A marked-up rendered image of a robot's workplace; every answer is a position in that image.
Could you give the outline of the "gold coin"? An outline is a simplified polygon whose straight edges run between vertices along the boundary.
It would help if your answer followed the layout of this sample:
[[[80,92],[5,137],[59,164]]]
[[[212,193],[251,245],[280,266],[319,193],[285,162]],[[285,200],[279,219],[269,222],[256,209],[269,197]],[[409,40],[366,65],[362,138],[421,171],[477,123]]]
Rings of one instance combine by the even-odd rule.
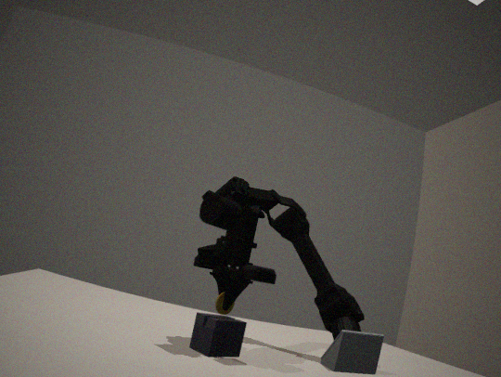
[[[226,315],[228,314],[234,307],[235,303],[233,303],[228,310],[223,310],[223,301],[225,297],[225,292],[222,292],[219,294],[217,297],[215,303],[216,303],[216,309],[221,315]]]

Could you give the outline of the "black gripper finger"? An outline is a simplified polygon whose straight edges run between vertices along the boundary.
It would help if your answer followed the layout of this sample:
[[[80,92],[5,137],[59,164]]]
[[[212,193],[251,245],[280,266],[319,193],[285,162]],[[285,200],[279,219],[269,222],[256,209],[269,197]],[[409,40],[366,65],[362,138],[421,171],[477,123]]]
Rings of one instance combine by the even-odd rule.
[[[220,275],[220,274],[216,274],[216,273],[212,273],[212,272],[210,272],[210,275],[212,275],[217,281],[219,294],[222,292],[225,292],[226,282],[225,282],[224,275]]]
[[[244,289],[253,281],[247,281],[243,279],[235,279],[228,276],[224,276],[226,282],[225,297],[223,301],[223,310],[228,310],[229,307],[235,303],[237,297]]]

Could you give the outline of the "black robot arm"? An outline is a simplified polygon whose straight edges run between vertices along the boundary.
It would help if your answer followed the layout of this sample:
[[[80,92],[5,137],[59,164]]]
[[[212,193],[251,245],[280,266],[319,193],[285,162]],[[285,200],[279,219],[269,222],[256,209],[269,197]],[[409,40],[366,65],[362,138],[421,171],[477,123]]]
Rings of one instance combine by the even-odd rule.
[[[242,178],[233,176],[216,192],[208,190],[202,196],[199,216],[205,224],[221,228],[226,232],[255,236],[258,218],[267,214],[269,225],[281,237],[293,244],[317,290],[315,298],[325,329],[333,339],[341,330],[360,332],[359,321],[364,314],[355,298],[345,288],[335,283],[322,258],[309,237],[306,214],[301,206],[291,198],[280,196],[276,191],[250,188]],[[269,211],[277,204],[290,207],[275,220]],[[262,211],[263,210],[263,211]],[[238,246],[235,239],[198,248],[199,264],[221,265],[230,261],[238,264]]]

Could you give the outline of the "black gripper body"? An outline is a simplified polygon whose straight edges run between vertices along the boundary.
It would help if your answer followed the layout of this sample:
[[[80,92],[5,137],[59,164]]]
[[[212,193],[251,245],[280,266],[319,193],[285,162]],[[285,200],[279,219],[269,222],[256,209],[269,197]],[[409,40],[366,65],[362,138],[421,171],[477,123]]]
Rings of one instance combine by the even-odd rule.
[[[229,239],[236,240],[238,246],[238,264],[231,264],[230,261],[228,261],[217,266],[210,266],[208,264],[200,265],[199,256],[195,256],[195,267],[212,269],[212,273],[230,276],[231,278],[239,280],[254,280],[275,284],[276,273],[272,268],[253,266],[253,264],[249,263],[251,248],[257,247],[257,243],[253,243],[253,237],[233,232],[226,232],[225,237],[221,236],[221,239],[223,239],[223,241],[229,241]]]

